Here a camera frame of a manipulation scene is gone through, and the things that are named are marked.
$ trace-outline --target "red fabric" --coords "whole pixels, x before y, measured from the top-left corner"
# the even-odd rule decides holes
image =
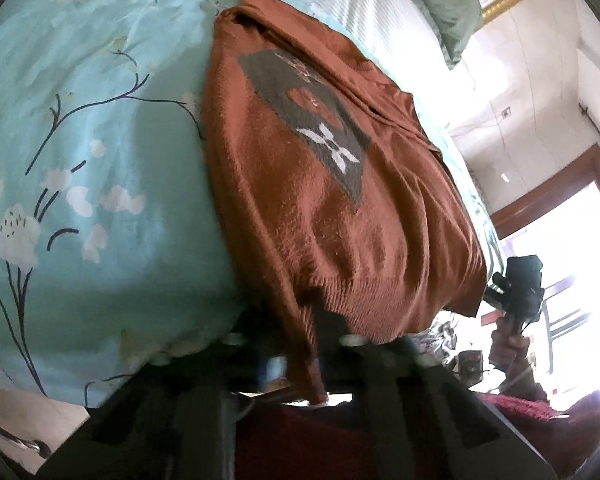
[[[559,412],[545,402],[482,398],[544,456],[558,478],[573,474],[600,442],[600,392],[564,412],[570,416],[566,419],[552,418]],[[329,416],[320,410],[337,412]],[[346,405],[313,413],[288,406],[257,409],[238,424],[236,480],[372,480],[371,440],[362,429],[352,428],[359,423],[359,411]]]
[[[486,265],[440,150],[351,41],[278,0],[241,0],[216,20],[203,108],[227,245],[282,320],[305,396],[320,391],[316,294],[375,342],[443,307],[475,315]]]

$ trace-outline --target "brown knit blanket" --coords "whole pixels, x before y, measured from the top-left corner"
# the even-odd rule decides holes
[[[204,113],[235,267],[282,320],[288,376],[320,398],[310,304],[387,342],[474,316],[477,236],[413,99],[351,41],[278,0],[216,21]]]

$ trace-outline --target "white striped fabric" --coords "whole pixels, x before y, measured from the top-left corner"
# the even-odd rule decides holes
[[[333,16],[356,44],[446,123],[449,71],[435,34],[411,0],[310,0]]]

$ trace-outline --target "bed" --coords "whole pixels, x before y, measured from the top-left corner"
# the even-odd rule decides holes
[[[452,92],[411,0],[283,0],[401,89],[458,186],[488,275],[490,218],[445,133]],[[248,306],[209,190],[200,111],[215,17],[238,0],[6,0],[0,8],[0,387],[97,406]]]

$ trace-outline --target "dark branch print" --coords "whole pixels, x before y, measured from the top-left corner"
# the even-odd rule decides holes
[[[42,210],[42,213],[40,213],[40,217],[38,218],[39,223],[42,223],[42,219],[44,218],[46,211],[51,207],[52,203],[55,202],[59,194],[60,192],[56,191],[54,195],[49,199],[49,202],[46,203],[44,209]]]
[[[87,163],[86,160],[82,161],[80,164],[78,164],[74,168],[71,168],[71,172],[75,173],[76,171],[80,170],[80,168],[82,168],[86,163]]]
[[[45,189],[43,189],[42,193],[40,193],[40,198],[38,199],[36,208],[33,211],[33,218],[35,218],[36,220],[38,219],[38,210],[40,209],[40,205],[42,204],[42,201],[44,200],[44,198],[48,192],[49,192],[48,188],[45,187]]]
[[[18,267],[18,301],[22,302],[22,271]]]
[[[31,171],[31,168],[33,168],[33,165],[36,163],[36,161],[38,160],[38,157],[40,156],[40,153],[42,153],[42,150],[45,149],[46,144],[49,142],[49,139],[51,139],[51,137],[53,136],[53,134],[56,132],[56,130],[60,127],[60,125],[62,123],[64,123],[64,121],[68,118],[71,117],[73,114],[75,114],[76,112],[79,112],[81,110],[85,110],[87,108],[91,108],[94,106],[100,106],[100,105],[106,105],[109,103],[112,103],[114,101],[118,101],[130,94],[132,94],[133,92],[137,91],[138,89],[142,88],[142,86],[144,86],[144,83],[147,82],[147,80],[149,79],[149,75],[147,74],[144,79],[142,79],[141,82],[138,82],[138,73],[136,72],[136,83],[133,85],[133,87],[131,88],[131,90],[128,90],[126,92],[124,92],[123,94],[117,95],[115,97],[109,98],[109,99],[105,99],[104,101],[96,101],[94,103],[88,103],[82,106],[78,106],[77,108],[74,108],[73,110],[71,110],[70,112],[66,113],[64,116],[62,116],[62,118],[58,118],[60,116],[60,96],[58,94],[56,94],[56,98],[58,99],[58,110],[53,110],[53,108],[50,108],[51,113],[54,116],[54,121],[51,124],[51,129],[49,130],[49,133],[46,135],[45,140],[42,141],[42,144],[40,144],[40,147],[38,148],[38,151],[36,152],[36,155],[33,157],[33,160],[31,161],[31,163],[29,164],[29,167],[27,168],[27,171],[24,172],[25,176],[29,174],[29,172]]]
[[[29,361],[25,357],[24,352],[22,351],[22,347],[20,346],[20,343],[18,342],[18,339],[16,338],[15,331],[13,330],[13,325],[11,324],[11,320],[9,319],[9,314],[7,314],[7,309],[4,306],[4,303],[2,302],[2,298],[1,297],[0,297],[0,308],[2,309],[2,314],[4,316],[4,319],[7,322],[7,327],[9,329],[9,334],[11,334],[11,339],[13,339],[13,342],[15,343],[16,348],[18,349],[18,352],[20,352],[20,355],[22,356],[22,359],[24,360],[25,364],[27,365],[27,368],[29,369],[29,372],[33,375],[34,372],[31,369],[31,365],[29,364]]]
[[[85,406],[89,405],[88,393],[89,393],[89,386],[91,386],[92,384],[95,384],[95,383],[109,383],[109,382],[115,381],[117,379],[128,379],[129,377],[133,377],[133,374],[114,375],[113,377],[109,377],[107,379],[102,379],[102,380],[99,380],[99,381],[90,381],[90,382],[86,383],[84,385],[84,405]]]
[[[30,162],[29,166],[27,167],[27,171],[25,171],[25,176],[29,174],[29,172],[31,171],[31,169],[33,168],[34,164],[36,163],[36,161],[38,160],[38,157],[40,156],[40,154],[42,153],[42,151],[45,149],[46,144],[49,142],[49,140],[51,139],[51,137],[53,137],[53,134],[58,130],[58,128],[61,126],[61,124],[70,116],[72,116],[73,114],[81,111],[81,110],[85,110],[87,108],[92,108],[94,106],[100,106],[100,105],[106,105],[115,101],[119,101],[120,99],[135,99],[137,101],[145,101],[145,102],[150,102],[150,103],[174,103],[177,104],[178,106],[180,106],[181,108],[183,108],[184,110],[186,110],[190,117],[193,119],[193,121],[196,123],[196,128],[198,130],[198,136],[203,139],[201,131],[200,131],[200,125],[198,124],[198,121],[196,120],[196,118],[193,116],[193,114],[189,111],[189,109],[185,106],[185,104],[181,101],[175,101],[175,100],[168,100],[168,99],[164,99],[164,100],[151,100],[151,99],[144,99],[144,98],[139,98],[139,97],[134,97],[132,96],[133,93],[137,92],[139,89],[142,88],[142,86],[144,86],[144,84],[147,82],[147,80],[149,79],[149,74],[147,74],[146,76],[144,76],[144,78],[142,80],[140,80],[140,76],[138,73],[138,64],[136,63],[136,60],[133,59],[129,54],[127,54],[126,52],[122,52],[121,50],[113,52],[113,54],[116,54],[117,56],[123,56],[126,57],[131,63],[133,63],[135,69],[136,69],[136,73],[134,75],[135,77],[135,83],[134,85],[131,87],[130,90],[123,92],[122,94],[119,94],[115,97],[109,98],[109,99],[105,99],[104,101],[96,101],[94,103],[88,103],[82,106],[78,106],[77,108],[74,108],[73,110],[71,110],[70,112],[67,112],[64,116],[61,117],[61,99],[60,99],[60,94],[56,94],[56,108],[49,108],[49,110],[51,110],[51,114],[53,115],[53,122],[51,124],[51,129],[49,130],[49,133],[46,134],[45,139],[42,141],[42,144],[40,144],[40,147],[38,148],[38,151],[36,152],[36,155],[34,155],[33,160]]]
[[[51,238],[49,238],[49,241],[46,244],[46,252],[50,253],[51,252],[51,245],[53,244],[53,242],[56,240],[56,238],[58,238],[60,235],[65,235],[65,234],[80,234],[80,231],[78,231],[78,229],[73,229],[71,227],[67,227],[65,229],[59,229],[58,231],[56,231],[55,233],[53,233],[51,235]]]
[[[16,292],[15,287],[13,286],[13,276],[11,275],[11,266],[8,262],[7,264],[7,277],[9,279],[9,286],[11,287],[11,293],[13,294],[13,303],[15,303],[16,307],[20,304],[20,298],[18,293]]]
[[[71,117],[72,115],[74,115],[82,110],[85,110],[87,108],[93,108],[96,106],[109,104],[109,103],[119,101],[119,100],[127,99],[127,100],[136,100],[136,101],[147,102],[147,103],[173,103],[175,105],[178,105],[180,108],[182,108],[184,111],[187,112],[189,117],[191,117],[194,124],[196,125],[196,129],[198,131],[198,136],[200,137],[200,139],[203,139],[202,131],[200,129],[200,124],[198,123],[198,120],[196,119],[193,111],[187,107],[186,103],[181,102],[181,101],[176,101],[176,100],[168,100],[168,99],[149,99],[149,98],[144,98],[144,97],[139,97],[139,96],[134,95],[146,84],[150,75],[146,74],[143,78],[141,78],[140,74],[138,72],[138,64],[136,63],[136,60],[133,59],[126,52],[117,51],[117,52],[113,52],[112,54],[115,54],[116,56],[124,57],[126,60],[128,60],[128,62],[133,64],[134,82],[133,82],[133,85],[131,86],[131,88],[125,92],[122,92],[122,93],[115,95],[113,97],[110,97],[108,99],[83,104],[83,105],[75,107],[72,110],[69,110],[67,112],[63,111],[61,96],[59,93],[56,93],[55,94],[55,97],[56,97],[55,106],[49,108],[49,111],[51,111],[51,115],[52,115],[51,126],[49,128],[48,133],[46,134],[46,136],[43,138],[42,142],[40,143],[40,146],[37,148],[36,153],[33,155],[32,159],[30,160],[29,165],[27,166],[27,168],[25,170],[25,176],[29,175],[32,168],[35,166],[38,159],[40,158],[40,155],[44,151],[45,147],[48,145],[49,141],[52,139],[54,134],[60,129],[62,124],[69,117]],[[76,166],[71,168],[71,170],[70,170],[71,174],[74,174],[77,171],[81,170],[86,164],[87,164],[86,159],[80,161]],[[14,303],[14,306],[16,307],[16,311],[17,311],[17,315],[18,315],[18,327],[20,329],[19,336],[16,335],[16,330],[14,329],[14,325],[11,323],[11,319],[7,312],[7,308],[4,304],[4,302],[2,301],[1,297],[0,297],[0,309],[2,310],[4,319],[7,322],[7,327],[8,327],[9,333],[11,335],[11,339],[13,340],[14,344],[16,345],[16,348],[18,349],[18,352],[20,353],[23,361],[27,365],[27,369],[29,370],[31,376],[33,377],[33,380],[35,381],[36,386],[38,387],[40,392],[45,396],[46,396],[45,390],[42,386],[42,382],[40,381],[40,377],[38,375],[36,367],[34,366],[34,362],[31,357],[31,354],[29,352],[29,347],[26,342],[26,330],[25,330],[25,328],[26,328],[26,324],[25,324],[26,301],[27,301],[27,293],[29,291],[30,278],[33,273],[34,267],[37,264],[34,250],[38,243],[38,237],[40,236],[40,224],[42,224],[42,221],[45,218],[46,213],[49,211],[51,206],[56,202],[56,199],[60,195],[61,191],[64,191],[64,187],[67,184],[69,184],[70,178],[68,178],[67,176],[62,176],[62,174],[66,173],[66,172],[67,172],[67,170],[57,170],[57,171],[49,173],[49,175],[47,177],[47,181],[46,181],[45,185],[43,186],[44,189],[40,193],[40,195],[37,199],[37,202],[35,204],[32,218],[27,217],[27,215],[25,215],[23,211],[20,211],[19,213],[14,215],[14,212],[12,210],[10,210],[10,215],[12,217],[14,217],[13,218],[14,225],[10,224],[10,227],[12,227],[14,230],[22,229],[23,231],[19,231],[21,233],[21,235],[22,235],[22,233],[27,233],[27,231],[29,231],[29,230],[34,230],[35,231],[34,235],[31,235],[31,232],[29,232],[29,238],[27,239],[26,235],[25,235],[24,240],[21,240],[20,238],[11,238],[11,236],[15,234],[15,232],[11,232],[11,229],[9,230],[9,232],[5,232],[0,235],[0,236],[4,237],[1,239],[1,243],[3,243],[3,244],[6,243],[7,245],[11,244],[11,243],[21,244],[24,241],[25,247],[23,250],[30,251],[29,253],[27,253],[27,254],[30,254],[30,256],[20,255],[20,258],[23,258],[23,259],[18,259],[18,257],[12,258],[10,256],[11,253],[9,251],[5,250],[4,248],[2,249],[3,252],[2,253],[0,252],[0,257],[1,257],[1,259],[3,259],[5,261],[5,264],[6,264],[6,281],[8,282],[9,288],[11,290],[11,294],[13,295],[13,303]],[[79,234],[79,231],[78,231],[78,229],[75,229],[75,228],[63,228],[63,229],[56,230],[49,237],[49,239],[47,241],[47,244],[46,244],[47,252],[51,252],[51,249],[53,247],[53,244],[54,244],[56,238],[60,237],[61,235],[65,235],[65,234]],[[129,375],[115,376],[115,377],[104,380],[104,382],[112,381],[115,379],[123,379],[123,378],[127,378],[127,377],[129,377]],[[90,384],[93,384],[93,383],[88,383],[84,389],[85,404],[88,403],[87,394],[88,394],[88,388],[89,388]]]
[[[134,97],[134,96],[127,96],[125,97],[125,99],[133,99],[135,101],[144,101],[146,103],[173,103],[178,105],[180,108],[182,108],[184,111],[186,111],[187,114],[189,114],[189,117],[191,117],[191,119],[193,119],[193,122],[196,123],[196,130],[198,131],[198,137],[200,138],[200,140],[206,140],[205,137],[202,135],[202,130],[200,129],[200,124],[198,123],[198,120],[195,118],[195,116],[193,115],[193,113],[191,113],[191,111],[187,108],[187,105],[181,101],[172,101],[170,99],[144,99],[142,97]]]
[[[7,373],[7,370],[5,370],[2,367],[0,367],[0,370],[2,370],[4,372],[4,374],[7,376],[7,379],[13,383],[13,379],[11,379],[11,376]]]

